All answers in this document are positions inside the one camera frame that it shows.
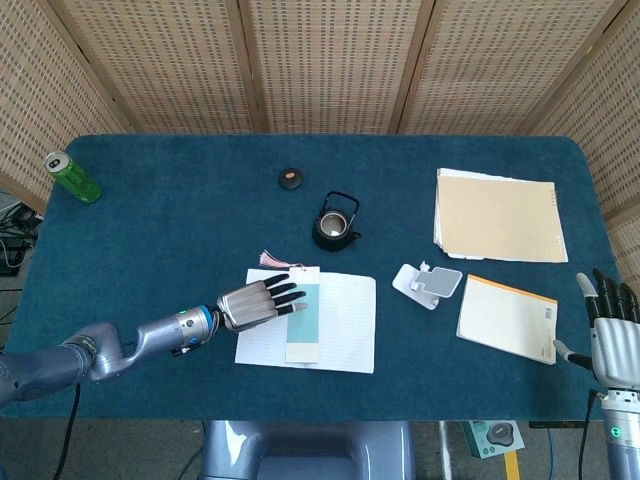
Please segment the woven bamboo folding screen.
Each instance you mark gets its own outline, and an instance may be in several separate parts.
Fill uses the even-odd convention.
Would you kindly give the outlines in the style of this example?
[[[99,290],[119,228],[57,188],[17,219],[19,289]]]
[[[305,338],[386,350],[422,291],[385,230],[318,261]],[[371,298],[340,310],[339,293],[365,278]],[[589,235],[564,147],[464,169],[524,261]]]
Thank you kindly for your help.
[[[640,292],[640,0],[0,0],[0,194],[115,132],[564,135]]]

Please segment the light blue tasselled bookmark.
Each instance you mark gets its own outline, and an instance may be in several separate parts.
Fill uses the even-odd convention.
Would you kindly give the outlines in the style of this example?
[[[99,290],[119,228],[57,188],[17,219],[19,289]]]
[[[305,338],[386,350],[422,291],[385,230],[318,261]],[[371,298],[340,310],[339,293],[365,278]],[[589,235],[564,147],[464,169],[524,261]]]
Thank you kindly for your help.
[[[279,260],[267,250],[260,254],[259,265],[269,268],[288,268],[293,281],[306,293],[302,300],[307,304],[307,307],[304,310],[298,310],[295,314],[290,314],[287,319],[285,362],[289,364],[317,363],[320,360],[320,268]]]

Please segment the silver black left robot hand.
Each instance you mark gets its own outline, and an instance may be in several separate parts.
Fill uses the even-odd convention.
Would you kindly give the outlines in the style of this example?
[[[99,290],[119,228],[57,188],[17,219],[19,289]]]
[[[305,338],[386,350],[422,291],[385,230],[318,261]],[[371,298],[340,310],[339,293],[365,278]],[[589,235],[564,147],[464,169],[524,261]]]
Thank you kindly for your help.
[[[228,330],[239,333],[289,314],[306,310],[306,293],[297,290],[287,273],[251,282],[222,294],[213,312]]]

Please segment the teal product box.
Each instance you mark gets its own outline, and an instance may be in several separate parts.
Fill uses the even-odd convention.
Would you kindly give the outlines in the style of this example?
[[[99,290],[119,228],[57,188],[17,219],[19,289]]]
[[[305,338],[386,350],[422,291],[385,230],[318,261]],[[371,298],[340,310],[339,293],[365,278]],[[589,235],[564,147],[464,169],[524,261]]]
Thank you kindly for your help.
[[[515,421],[463,421],[461,426],[470,454],[475,458],[486,459],[524,448]]]

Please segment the beige paper folder stack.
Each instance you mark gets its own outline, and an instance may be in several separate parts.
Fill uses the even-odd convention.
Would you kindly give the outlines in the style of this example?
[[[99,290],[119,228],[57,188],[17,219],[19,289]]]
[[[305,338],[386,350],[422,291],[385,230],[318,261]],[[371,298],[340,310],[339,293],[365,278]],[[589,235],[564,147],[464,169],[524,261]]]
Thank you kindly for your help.
[[[433,241],[449,257],[568,261],[554,183],[450,168],[436,179]]]

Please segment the yellow notepad with orange edge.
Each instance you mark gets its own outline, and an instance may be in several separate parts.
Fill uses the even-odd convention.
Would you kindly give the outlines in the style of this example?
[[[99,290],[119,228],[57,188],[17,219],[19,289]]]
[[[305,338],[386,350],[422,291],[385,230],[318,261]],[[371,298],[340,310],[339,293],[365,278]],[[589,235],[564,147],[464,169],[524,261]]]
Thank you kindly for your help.
[[[556,363],[555,299],[468,275],[456,335],[546,365]]]

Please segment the white table leg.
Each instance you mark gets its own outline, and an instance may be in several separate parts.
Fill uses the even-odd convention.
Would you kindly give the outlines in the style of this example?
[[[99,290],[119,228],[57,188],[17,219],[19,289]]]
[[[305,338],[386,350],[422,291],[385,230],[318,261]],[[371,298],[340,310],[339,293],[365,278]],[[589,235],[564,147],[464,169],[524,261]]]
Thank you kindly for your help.
[[[446,421],[438,422],[439,442],[440,442],[440,465],[442,480],[453,480],[451,454],[448,442],[448,428]]]

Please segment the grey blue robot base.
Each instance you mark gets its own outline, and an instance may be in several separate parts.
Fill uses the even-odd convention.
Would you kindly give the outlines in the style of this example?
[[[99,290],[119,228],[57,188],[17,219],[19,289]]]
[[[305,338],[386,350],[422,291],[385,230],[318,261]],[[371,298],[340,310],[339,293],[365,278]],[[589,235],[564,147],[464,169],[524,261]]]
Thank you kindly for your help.
[[[416,480],[411,427],[212,420],[199,480]]]

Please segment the green drink can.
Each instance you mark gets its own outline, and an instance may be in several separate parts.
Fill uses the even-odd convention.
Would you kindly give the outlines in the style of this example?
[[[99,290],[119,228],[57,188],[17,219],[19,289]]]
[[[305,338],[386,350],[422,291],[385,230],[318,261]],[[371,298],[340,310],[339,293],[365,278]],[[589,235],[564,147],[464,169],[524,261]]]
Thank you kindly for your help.
[[[81,202],[90,204],[100,198],[101,188],[98,183],[67,153],[51,152],[45,157],[43,164],[54,180]]]

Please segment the open lined notebook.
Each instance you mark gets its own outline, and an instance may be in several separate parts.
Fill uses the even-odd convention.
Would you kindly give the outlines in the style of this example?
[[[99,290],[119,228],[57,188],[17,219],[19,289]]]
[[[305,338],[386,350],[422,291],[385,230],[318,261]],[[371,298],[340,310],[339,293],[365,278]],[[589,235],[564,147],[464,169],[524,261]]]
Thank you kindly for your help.
[[[317,363],[285,362],[288,316],[240,333],[235,362],[362,374],[374,372],[376,281],[373,278],[320,270],[320,360]]]

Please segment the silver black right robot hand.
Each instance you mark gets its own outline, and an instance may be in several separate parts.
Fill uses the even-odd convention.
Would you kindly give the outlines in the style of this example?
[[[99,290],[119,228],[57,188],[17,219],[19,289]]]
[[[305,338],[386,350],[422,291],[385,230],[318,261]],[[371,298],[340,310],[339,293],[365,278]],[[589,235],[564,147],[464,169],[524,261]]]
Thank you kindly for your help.
[[[585,301],[591,353],[577,353],[556,339],[557,355],[592,372],[609,390],[640,392],[640,299],[628,284],[598,269],[592,277],[577,273],[576,282]]]

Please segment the dark blue table cloth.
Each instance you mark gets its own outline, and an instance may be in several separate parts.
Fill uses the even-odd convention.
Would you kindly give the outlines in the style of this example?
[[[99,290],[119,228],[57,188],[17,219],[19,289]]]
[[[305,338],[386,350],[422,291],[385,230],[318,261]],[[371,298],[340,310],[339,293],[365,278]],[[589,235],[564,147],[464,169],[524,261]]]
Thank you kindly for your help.
[[[372,374],[240,365],[220,330],[192,353],[159,354],[101,384],[1,409],[5,416],[226,420],[576,420],[595,385],[566,362],[548,366],[456,335],[461,295],[428,311],[392,288],[426,261],[558,302],[557,333],[590,347],[578,272],[617,273],[583,151],[566,137],[350,135],[82,136],[69,155],[96,180],[86,205],[55,188],[10,331],[8,350],[59,344],[115,323],[141,324],[212,304],[241,286],[267,250],[326,272],[376,281]],[[303,182],[282,188],[296,168]],[[436,172],[453,168],[555,184],[565,264],[459,261],[432,240]],[[330,191],[360,202],[361,237],[339,252],[312,228]]]

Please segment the white folding phone stand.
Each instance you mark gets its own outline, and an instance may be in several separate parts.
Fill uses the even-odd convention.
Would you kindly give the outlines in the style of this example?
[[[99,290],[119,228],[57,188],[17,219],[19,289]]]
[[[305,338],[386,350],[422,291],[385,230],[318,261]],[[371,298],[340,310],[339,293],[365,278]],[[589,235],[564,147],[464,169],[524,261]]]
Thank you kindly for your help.
[[[419,268],[403,264],[392,287],[427,310],[434,310],[441,299],[454,294],[461,279],[462,273],[457,270],[430,267],[425,262]]]

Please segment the black cast iron teapot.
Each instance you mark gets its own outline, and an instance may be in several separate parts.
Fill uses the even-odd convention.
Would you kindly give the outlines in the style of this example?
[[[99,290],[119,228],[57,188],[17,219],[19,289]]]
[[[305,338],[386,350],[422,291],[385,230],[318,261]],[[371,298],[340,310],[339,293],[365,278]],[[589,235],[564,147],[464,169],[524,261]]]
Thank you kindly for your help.
[[[353,203],[352,212],[348,214],[343,210],[331,207],[329,200],[332,196],[351,201]],[[339,191],[328,192],[312,228],[314,243],[322,250],[339,252],[358,240],[361,234],[353,229],[353,223],[359,209],[360,202],[354,196]]]

